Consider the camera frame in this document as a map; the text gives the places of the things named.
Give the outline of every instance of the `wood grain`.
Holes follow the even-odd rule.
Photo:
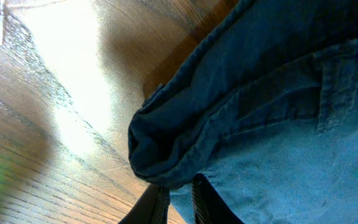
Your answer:
[[[132,115],[235,3],[6,0],[0,223],[121,220],[147,187],[127,161]],[[168,222],[184,223],[173,208]]]

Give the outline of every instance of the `blue denim fabric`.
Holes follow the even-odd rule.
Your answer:
[[[245,223],[358,223],[358,0],[240,1],[134,115],[129,160],[189,223],[196,173]]]

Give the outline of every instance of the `jeans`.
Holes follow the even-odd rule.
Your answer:
[[[245,223],[358,223],[358,0],[244,0],[129,126],[191,223],[203,174]]]

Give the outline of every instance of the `denim jeans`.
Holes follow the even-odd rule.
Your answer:
[[[194,221],[203,174],[245,223],[358,223],[358,0],[244,0],[129,126],[136,176]]]

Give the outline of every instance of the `wooden floor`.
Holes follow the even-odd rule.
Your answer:
[[[122,219],[132,115],[235,3],[1,0],[0,223]]]

